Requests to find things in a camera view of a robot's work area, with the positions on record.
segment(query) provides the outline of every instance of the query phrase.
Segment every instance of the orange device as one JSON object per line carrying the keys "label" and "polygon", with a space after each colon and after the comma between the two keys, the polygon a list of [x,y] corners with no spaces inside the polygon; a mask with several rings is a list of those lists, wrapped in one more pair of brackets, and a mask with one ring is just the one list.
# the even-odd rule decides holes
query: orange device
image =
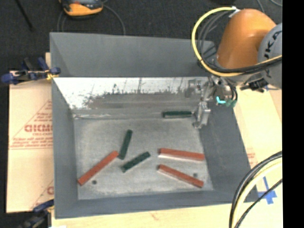
{"label": "orange device", "polygon": [[103,9],[101,0],[59,0],[64,12],[72,18],[85,18]]}
{"label": "orange device", "polygon": [[258,63],[263,38],[276,24],[256,9],[243,9],[227,24],[217,51],[222,67],[234,69]]}

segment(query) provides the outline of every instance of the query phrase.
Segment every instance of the black floor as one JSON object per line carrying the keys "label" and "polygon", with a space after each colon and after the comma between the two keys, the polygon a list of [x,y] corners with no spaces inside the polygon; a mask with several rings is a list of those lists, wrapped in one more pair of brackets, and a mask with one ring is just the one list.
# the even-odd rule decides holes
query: black floor
{"label": "black floor", "polygon": [[[36,62],[49,50],[49,32],[58,31],[61,7],[57,0],[19,0],[35,31],[22,16],[15,0],[0,0],[0,75],[20,67],[23,58]],[[283,20],[283,7],[271,0],[259,0],[275,23]],[[119,19],[124,23],[126,35],[168,38],[190,38],[194,23],[205,12],[218,7],[236,6],[239,9],[261,10],[257,0],[109,0],[98,16],[90,20],[63,19],[64,31],[96,32],[120,35],[123,32]],[[219,40],[213,34],[211,40]],[[8,88],[0,84],[0,228],[17,227],[31,214],[6,214],[8,143]]]}

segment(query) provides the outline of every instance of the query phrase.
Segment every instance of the blue marking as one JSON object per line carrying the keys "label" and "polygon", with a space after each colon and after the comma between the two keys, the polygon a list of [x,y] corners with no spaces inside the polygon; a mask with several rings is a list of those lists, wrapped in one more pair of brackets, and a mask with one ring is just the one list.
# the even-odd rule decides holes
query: blue marking
{"label": "blue marking", "polygon": [[218,96],[216,97],[216,99],[217,99],[217,102],[219,104],[225,104],[226,103],[226,101],[222,101]]}
{"label": "blue marking", "polygon": [[[269,190],[269,185],[267,183],[267,180],[266,180],[266,177],[263,177],[263,180],[264,180],[264,183],[265,183],[265,186],[266,186],[266,190]],[[266,191],[260,191],[260,192],[257,192],[258,193],[258,196],[261,197]],[[264,199],[266,199],[267,201],[267,204],[273,204],[274,201],[273,201],[273,198],[276,198],[277,195],[276,195],[276,192],[274,190],[270,191],[270,193],[268,193]]]}

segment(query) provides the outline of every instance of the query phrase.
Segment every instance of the red wooden block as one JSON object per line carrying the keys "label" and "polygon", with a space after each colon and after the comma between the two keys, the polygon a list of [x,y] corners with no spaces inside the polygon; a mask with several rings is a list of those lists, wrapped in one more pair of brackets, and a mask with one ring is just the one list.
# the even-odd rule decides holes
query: red wooden block
{"label": "red wooden block", "polygon": [[184,182],[190,183],[190,184],[192,184],[192,185],[194,185],[196,187],[202,188],[204,186],[204,182],[203,181],[201,181],[199,179],[196,179],[196,178],[194,178],[192,176],[189,176],[189,175],[187,175],[187,174],[185,174],[183,172],[180,172],[180,171],[178,171],[176,169],[172,169],[169,166],[160,164],[158,166],[158,170],[160,172],[168,174],[168,175],[170,175],[172,177],[175,177],[175,178],[177,178],[179,180],[182,180]]}
{"label": "red wooden block", "polygon": [[180,150],[166,149],[166,148],[161,148],[159,150],[159,155],[195,160],[195,161],[202,161],[205,159],[205,155],[202,153],[180,151]]}
{"label": "red wooden block", "polygon": [[118,156],[117,151],[111,152],[108,156],[102,159],[98,164],[96,164],[93,168],[91,168],[88,172],[82,175],[78,179],[78,183],[82,186],[85,184],[91,177],[93,177],[96,173],[98,173],[102,168],[108,165],[112,160],[114,160]]}

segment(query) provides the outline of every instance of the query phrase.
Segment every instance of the clamp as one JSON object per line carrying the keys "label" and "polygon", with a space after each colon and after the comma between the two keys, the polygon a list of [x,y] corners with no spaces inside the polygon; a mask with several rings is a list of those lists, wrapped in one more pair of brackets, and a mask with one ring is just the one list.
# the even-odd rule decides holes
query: clamp
{"label": "clamp", "polygon": [[39,71],[32,70],[32,64],[26,57],[22,64],[21,70],[14,73],[7,73],[1,76],[1,81],[5,84],[19,84],[27,81],[38,79],[51,79],[54,76],[58,76],[61,72],[59,67],[49,68],[47,63],[42,57],[38,58],[38,64],[41,68]]}
{"label": "clamp", "polygon": [[24,221],[17,228],[38,228],[44,222],[47,223],[47,227],[50,227],[51,213],[49,209],[53,206],[54,206],[53,199],[38,205],[33,209],[33,213],[35,213],[35,215]]}

